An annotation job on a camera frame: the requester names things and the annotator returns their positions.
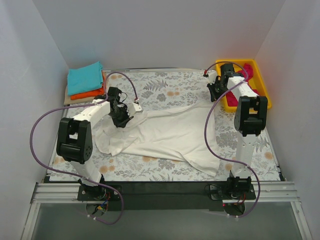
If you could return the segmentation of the white t shirt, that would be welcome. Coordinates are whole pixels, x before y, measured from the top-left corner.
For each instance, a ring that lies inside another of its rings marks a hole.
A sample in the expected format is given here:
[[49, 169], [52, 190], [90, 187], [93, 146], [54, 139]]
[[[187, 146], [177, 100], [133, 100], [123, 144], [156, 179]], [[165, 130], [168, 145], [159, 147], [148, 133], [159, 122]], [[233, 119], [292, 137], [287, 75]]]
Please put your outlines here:
[[207, 148], [204, 139], [206, 118], [211, 103], [136, 114], [126, 127], [117, 128], [105, 118], [95, 133], [95, 144], [104, 154], [119, 153], [187, 162], [214, 177], [220, 160]]

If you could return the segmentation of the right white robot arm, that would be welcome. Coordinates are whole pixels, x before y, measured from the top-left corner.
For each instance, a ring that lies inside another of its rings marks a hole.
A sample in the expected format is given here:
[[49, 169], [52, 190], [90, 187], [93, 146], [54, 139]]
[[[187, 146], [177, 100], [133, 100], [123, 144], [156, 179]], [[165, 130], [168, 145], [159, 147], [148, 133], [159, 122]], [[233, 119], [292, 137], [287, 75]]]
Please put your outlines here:
[[235, 63], [220, 61], [220, 74], [213, 76], [208, 69], [204, 77], [208, 78], [207, 88], [210, 100], [217, 104], [222, 97], [232, 93], [237, 99], [234, 115], [234, 128], [237, 132], [237, 147], [235, 159], [231, 161], [232, 168], [229, 177], [210, 191], [213, 199], [242, 199], [255, 198], [251, 176], [253, 151], [262, 130], [266, 127], [268, 99], [255, 93], [247, 80], [246, 71], [237, 73]]

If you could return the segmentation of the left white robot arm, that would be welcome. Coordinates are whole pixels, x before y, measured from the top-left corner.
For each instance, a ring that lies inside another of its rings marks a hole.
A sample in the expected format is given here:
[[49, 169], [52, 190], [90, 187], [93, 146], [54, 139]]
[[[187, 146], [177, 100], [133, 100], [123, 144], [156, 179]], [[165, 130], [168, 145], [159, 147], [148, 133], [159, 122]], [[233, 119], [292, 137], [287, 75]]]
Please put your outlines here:
[[95, 97], [92, 106], [59, 122], [56, 152], [74, 167], [80, 175], [79, 183], [84, 192], [95, 200], [103, 199], [107, 191], [101, 184], [104, 182], [103, 175], [91, 160], [92, 128], [105, 116], [111, 117], [113, 127], [124, 128], [127, 125], [133, 117], [128, 114], [127, 105], [121, 102], [122, 93], [119, 88], [110, 87], [107, 95]]

